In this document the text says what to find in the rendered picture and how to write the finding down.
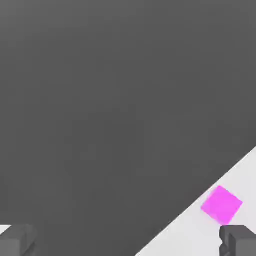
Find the small magenta cube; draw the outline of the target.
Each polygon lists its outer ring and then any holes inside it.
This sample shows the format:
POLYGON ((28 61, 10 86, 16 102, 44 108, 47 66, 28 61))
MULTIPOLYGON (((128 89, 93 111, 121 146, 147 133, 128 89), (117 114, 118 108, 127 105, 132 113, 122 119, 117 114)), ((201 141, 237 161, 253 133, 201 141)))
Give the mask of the small magenta cube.
POLYGON ((220 225, 229 225, 243 202, 222 186, 217 186, 202 204, 201 210, 220 225))

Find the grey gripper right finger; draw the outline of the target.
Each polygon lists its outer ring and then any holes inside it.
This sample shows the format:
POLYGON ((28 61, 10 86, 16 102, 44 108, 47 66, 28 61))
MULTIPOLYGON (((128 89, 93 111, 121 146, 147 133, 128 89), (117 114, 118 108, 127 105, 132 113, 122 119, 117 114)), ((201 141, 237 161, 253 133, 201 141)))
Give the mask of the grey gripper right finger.
POLYGON ((223 225, 219 256, 256 256, 256 234, 245 225, 223 225))

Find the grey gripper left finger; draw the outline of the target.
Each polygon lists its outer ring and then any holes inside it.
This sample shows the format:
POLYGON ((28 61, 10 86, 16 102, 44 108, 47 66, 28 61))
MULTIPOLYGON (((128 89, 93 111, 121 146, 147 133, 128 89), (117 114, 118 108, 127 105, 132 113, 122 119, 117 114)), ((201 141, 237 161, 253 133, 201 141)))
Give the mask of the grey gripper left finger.
POLYGON ((36 228, 15 224, 0 234, 0 256, 37 256, 36 228))

